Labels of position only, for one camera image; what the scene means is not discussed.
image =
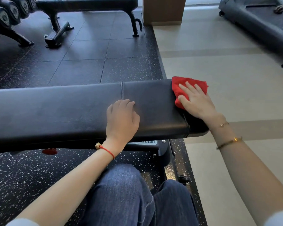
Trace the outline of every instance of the red cloth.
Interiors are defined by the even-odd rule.
[[[182,106],[181,102],[178,100],[178,96],[184,95],[188,100],[189,100],[189,96],[184,91],[182,91],[182,89],[179,88],[178,85],[180,83],[181,85],[186,86],[186,82],[190,83],[192,86],[194,86],[195,84],[199,85],[205,94],[208,91],[208,85],[204,81],[195,80],[192,78],[183,78],[183,77],[174,76],[172,78],[172,90],[176,96],[175,105],[178,108],[182,108],[182,109],[184,109],[184,107]]]

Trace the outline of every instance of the blue jeans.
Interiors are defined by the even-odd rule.
[[[153,196],[130,164],[104,172],[86,198],[79,226],[199,226],[184,185],[166,180]]]

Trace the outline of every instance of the red string bracelet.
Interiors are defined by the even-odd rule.
[[[111,153],[111,151],[109,151],[108,149],[104,148],[100,143],[97,143],[95,145],[95,148],[98,150],[100,148],[104,149],[106,152],[108,152],[110,155],[112,155],[113,159],[115,159],[114,155]]]

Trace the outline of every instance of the black leather padding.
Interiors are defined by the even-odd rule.
[[[131,12],[137,8],[138,0],[36,0],[36,4],[45,13],[116,10]]]
[[[201,136],[200,119],[178,109],[171,79],[81,86],[0,89],[0,152],[94,149],[106,138],[106,109],[135,101],[140,127],[133,142]]]

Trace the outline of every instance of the treadmill belt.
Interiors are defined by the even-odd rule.
[[[246,10],[283,30],[283,13],[275,14],[273,12],[275,7],[276,6],[247,6]]]

